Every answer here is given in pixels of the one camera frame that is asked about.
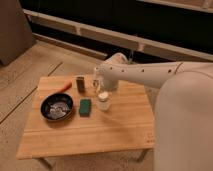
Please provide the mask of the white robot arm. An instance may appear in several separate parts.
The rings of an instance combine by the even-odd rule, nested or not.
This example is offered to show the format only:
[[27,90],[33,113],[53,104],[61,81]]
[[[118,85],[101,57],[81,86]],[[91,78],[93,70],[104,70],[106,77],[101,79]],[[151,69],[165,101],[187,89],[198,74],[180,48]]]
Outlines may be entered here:
[[154,171],[213,171],[213,62],[130,64],[116,53],[96,71],[108,91],[120,80],[159,90]]

